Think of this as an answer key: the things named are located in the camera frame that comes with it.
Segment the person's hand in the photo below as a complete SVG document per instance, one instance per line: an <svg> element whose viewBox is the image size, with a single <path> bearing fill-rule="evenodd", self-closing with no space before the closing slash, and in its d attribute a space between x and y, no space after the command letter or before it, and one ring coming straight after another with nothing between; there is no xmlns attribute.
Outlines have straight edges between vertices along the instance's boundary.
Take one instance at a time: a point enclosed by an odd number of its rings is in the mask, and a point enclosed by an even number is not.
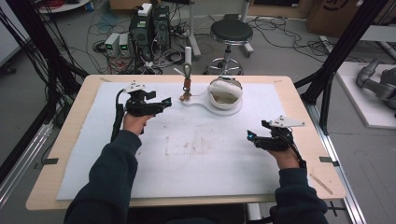
<svg viewBox="0 0 396 224"><path fill-rule="evenodd" d="M152 117L153 115L134 117L131 114L126 113L123 119L123 130L139 135L142 133L142 130L146 126L147 121Z"/></svg>
<svg viewBox="0 0 396 224"><path fill-rule="evenodd" d="M267 150L267 152L276 159L277 166L280 170L288 168L300 168L297 155L290 147L286 151Z"/></svg>

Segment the stool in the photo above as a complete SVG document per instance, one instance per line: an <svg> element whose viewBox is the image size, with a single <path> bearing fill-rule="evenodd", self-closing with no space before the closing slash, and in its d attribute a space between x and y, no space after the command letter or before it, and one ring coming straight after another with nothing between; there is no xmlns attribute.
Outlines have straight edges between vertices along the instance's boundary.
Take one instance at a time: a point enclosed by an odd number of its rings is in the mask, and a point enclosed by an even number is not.
<svg viewBox="0 0 396 224"><path fill-rule="evenodd" d="M205 75L244 75L244 70L234 59L230 59L231 46L246 45L253 37L253 30L240 20L215 21L210 27L213 39L227 45L224 58L213 60L205 69Z"/></svg>

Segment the floor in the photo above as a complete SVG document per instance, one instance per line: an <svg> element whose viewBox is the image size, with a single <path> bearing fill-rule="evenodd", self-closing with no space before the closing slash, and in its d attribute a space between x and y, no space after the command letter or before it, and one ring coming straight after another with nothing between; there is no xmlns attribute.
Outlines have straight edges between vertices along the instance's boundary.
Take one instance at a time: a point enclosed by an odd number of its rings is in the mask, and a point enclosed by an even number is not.
<svg viewBox="0 0 396 224"><path fill-rule="evenodd" d="M129 26L129 14L112 12L107 5L97 8L94 12L86 12L83 8L56 14L56 21L71 49L73 57L90 74L106 73L106 59L92 51L92 44L106 39L109 31L122 32ZM196 34L202 57L192 63L192 73L202 74L205 66L213 59L220 57L224 46L208 36L208 28L212 22L210 17L195 19ZM306 32L305 22L297 20L258 21L262 33L254 31L251 46L254 53L250 58L238 48L233 48L232 56L245 68L245 75L288 76L293 81L300 80L316 72L326 60L323 49L294 49L293 42L299 45L317 42L318 35ZM337 39L329 38L331 43ZM361 41L347 58L351 62L370 62L375 55L381 55L385 63L395 61L373 42ZM15 147L21 136L33 122L45 104L44 83L35 75L32 65L21 52L11 60L17 68L15 74L8 74L0 69L0 162ZM163 69L164 74L175 74L174 66ZM366 128L349 100L337 78L333 81L333 91L329 114L329 133L337 151L346 176L355 193L366 223L396 223L396 134L395 130ZM25 208L25 202L37 179L40 170L35 164L40 161L43 153L50 147L59 128L55 128L46 145L43 146L35 161L21 179L18 186L0 210L0 223L61 223L64 210L32 212ZM341 201L332 202L335 207L344 207ZM262 215L267 216L269 203L260 204ZM329 211L326 214L330 223L351 223L347 213L342 210Z"/></svg>

